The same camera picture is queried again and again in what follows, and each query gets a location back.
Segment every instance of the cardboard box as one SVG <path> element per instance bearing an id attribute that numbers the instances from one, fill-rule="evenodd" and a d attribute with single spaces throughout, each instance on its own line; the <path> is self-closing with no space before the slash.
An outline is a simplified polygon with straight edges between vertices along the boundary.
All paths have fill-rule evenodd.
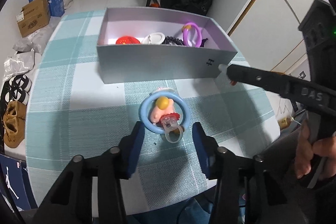
<path id="1" fill-rule="evenodd" d="M 0 154 L 0 163 L 5 177 L 5 183 L 8 185 L 10 195 L 15 205 L 23 210 L 37 208 L 27 172 L 27 164 L 24 160 L 19 160 Z M 0 183 L 0 194 L 7 199 L 8 196 Z"/>
<path id="2" fill-rule="evenodd" d="M 48 0 L 49 12 L 52 17 L 61 17 L 64 14 L 63 0 Z"/>
<path id="3" fill-rule="evenodd" d="M 182 27 L 194 22 L 207 38 L 204 47 L 115 44 L 130 35 L 140 41 L 153 32 L 182 39 Z M 197 32 L 190 32 L 195 41 Z M 105 84 L 168 79 L 216 78 L 220 64 L 229 64 L 237 50 L 211 18 L 182 11 L 150 7 L 108 8 L 97 42 L 100 76 Z"/>
<path id="4" fill-rule="evenodd" d="M 48 25 L 50 12 L 47 0 L 33 0 L 16 16 L 22 37 L 26 37 L 32 32 Z"/>

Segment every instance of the screw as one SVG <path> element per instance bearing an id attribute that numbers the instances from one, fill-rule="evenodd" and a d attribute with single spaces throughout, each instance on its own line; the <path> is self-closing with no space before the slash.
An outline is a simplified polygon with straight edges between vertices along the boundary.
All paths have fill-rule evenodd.
<path id="1" fill-rule="evenodd" d="M 110 149 L 111 154 L 118 154 L 119 152 L 120 152 L 120 149 L 117 146 L 114 146 Z"/>
<path id="2" fill-rule="evenodd" d="M 219 153 L 226 153 L 226 152 L 227 152 L 227 149 L 226 149 L 225 147 L 223 147 L 223 146 L 218 146 L 218 147 L 217 147 L 217 151 L 218 151 Z"/>
<path id="3" fill-rule="evenodd" d="M 80 162 L 83 159 L 83 156 L 81 155 L 76 155 L 72 158 L 74 162 Z"/>
<path id="4" fill-rule="evenodd" d="M 263 162 L 264 161 L 263 158 L 262 158 L 262 156 L 260 156 L 260 155 L 256 155 L 254 157 L 254 160 L 256 160 L 257 162 Z"/>

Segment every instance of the blue ring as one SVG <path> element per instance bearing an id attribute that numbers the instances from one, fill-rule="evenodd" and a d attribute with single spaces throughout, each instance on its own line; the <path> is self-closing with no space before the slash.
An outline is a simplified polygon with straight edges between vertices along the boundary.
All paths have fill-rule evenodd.
<path id="1" fill-rule="evenodd" d="M 155 92 L 154 94 L 150 95 L 149 97 L 147 97 L 141 104 L 140 106 L 140 120 L 144 123 L 145 127 L 156 133 L 156 134 L 161 134 L 164 135 L 165 131 L 163 130 L 163 128 L 157 127 L 154 124 L 152 124 L 150 122 L 150 120 L 148 120 L 148 108 L 149 105 L 156 99 L 158 99 L 161 96 L 165 96 L 169 99 L 173 99 L 174 102 L 176 102 L 182 109 L 182 113 L 183 113 L 183 120 L 181 123 L 181 126 L 184 129 L 187 129 L 190 125 L 191 122 L 191 112 L 190 112 L 190 108 L 189 106 L 186 104 L 185 101 L 183 101 L 181 99 L 181 97 L 179 97 L 178 95 L 172 93 L 172 92 L 168 92 L 168 91 L 159 91 L 159 92 Z"/>

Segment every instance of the blue gripper pad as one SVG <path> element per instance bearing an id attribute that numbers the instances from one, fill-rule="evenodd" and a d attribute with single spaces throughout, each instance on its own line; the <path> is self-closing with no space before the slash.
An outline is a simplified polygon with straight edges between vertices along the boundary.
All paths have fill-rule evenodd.
<path id="1" fill-rule="evenodd" d="M 135 172 L 144 136 L 145 126 L 143 122 L 138 121 L 136 122 L 132 133 L 123 137 L 118 145 L 123 159 L 123 179 L 129 179 Z"/>
<path id="2" fill-rule="evenodd" d="M 218 144 L 216 140 L 210 136 L 205 135 L 205 132 L 200 122 L 196 122 L 193 124 L 192 133 L 202 173 L 209 180 L 217 179 L 216 150 Z"/>

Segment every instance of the yellow ball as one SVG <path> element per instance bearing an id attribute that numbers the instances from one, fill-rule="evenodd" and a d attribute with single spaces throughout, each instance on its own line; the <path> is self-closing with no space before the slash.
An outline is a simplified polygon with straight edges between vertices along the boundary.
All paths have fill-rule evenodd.
<path id="1" fill-rule="evenodd" d="M 184 26 L 182 27 L 182 31 L 183 31 L 184 29 L 190 30 L 191 28 L 192 28 L 191 25 L 184 25 Z"/>
<path id="2" fill-rule="evenodd" d="M 161 96 L 156 100 L 155 105 L 161 110 L 164 110 L 169 105 L 169 99 L 165 96 Z"/>

